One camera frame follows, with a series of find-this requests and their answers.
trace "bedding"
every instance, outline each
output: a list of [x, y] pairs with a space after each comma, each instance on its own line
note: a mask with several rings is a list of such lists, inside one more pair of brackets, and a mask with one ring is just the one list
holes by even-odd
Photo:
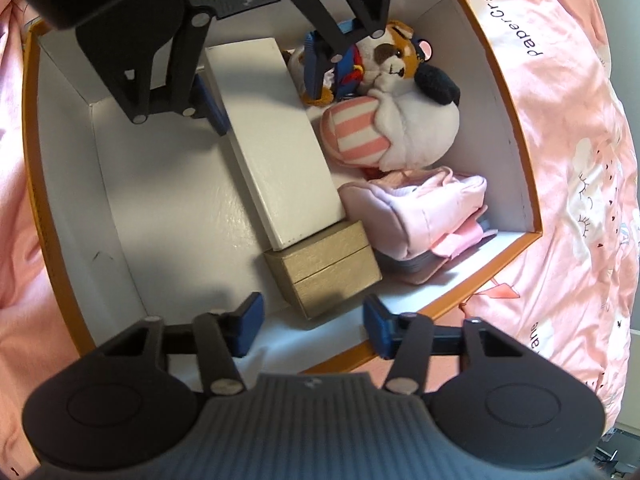
[[[638, 282], [637, 163], [595, 0], [469, 0], [519, 111], [544, 236], [451, 313], [482, 316], [597, 392], [607, 427], [620, 410]], [[21, 27], [0, 14], [0, 470], [36, 465], [20, 428], [30, 391], [77, 357], [56, 308], [26, 193]], [[384, 373], [380, 363], [370, 365]], [[451, 360], [431, 388], [453, 373]]]

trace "gold box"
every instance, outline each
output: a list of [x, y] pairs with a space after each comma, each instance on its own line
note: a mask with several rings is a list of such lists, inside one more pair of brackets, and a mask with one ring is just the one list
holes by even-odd
[[382, 278], [361, 222], [338, 222], [264, 257], [284, 299], [308, 319]]

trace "plush toy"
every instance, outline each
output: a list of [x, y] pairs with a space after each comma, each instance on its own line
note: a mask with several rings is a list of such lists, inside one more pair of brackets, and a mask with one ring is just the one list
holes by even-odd
[[395, 83], [391, 92], [374, 85], [366, 96], [327, 108], [320, 137], [327, 154], [345, 166], [418, 170], [453, 144], [459, 104], [460, 89], [447, 74], [421, 63], [413, 80]]
[[[351, 22], [340, 23], [339, 27], [348, 32]], [[324, 74], [322, 93], [314, 100], [305, 86], [314, 73], [313, 42], [314, 36], [309, 34], [305, 46], [293, 53], [283, 53], [302, 101], [313, 106], [327, 106], [355, 93], [366, 94], [370, 88], [389, 92], [396, 82], [413, 78], [418, 65], [431, 57], [427, 41], [414, 38], [411, 27], [392, 20], [380, 38], [366, 37], [350, 47], [334, 68]]]

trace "brown and white plush dog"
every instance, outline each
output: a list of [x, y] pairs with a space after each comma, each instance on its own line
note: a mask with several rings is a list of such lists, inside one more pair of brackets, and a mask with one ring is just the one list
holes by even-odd
[[313, 100], [305, 89], [305, 63], [314, 62], [309, 44], [286, 55], [302, 101], [313, 106], [326, 106], [350, 94], [366, 94], [371, 88], [391, 92], [398, 81], [413, 78], [418, 65], [430, 57], [427, 41], [414, 38], [411, 27], [391, 20], [380, 38], [368, 36], [359, 41], [324, 74], [320, 98]]

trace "black plush ear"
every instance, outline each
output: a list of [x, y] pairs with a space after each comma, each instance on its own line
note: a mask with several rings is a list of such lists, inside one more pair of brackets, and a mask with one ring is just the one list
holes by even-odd
[[420, 63], [414, 81], [427, 97], [439, 105], [455, 103], [460, 106], [460, 88], [438, 67]]

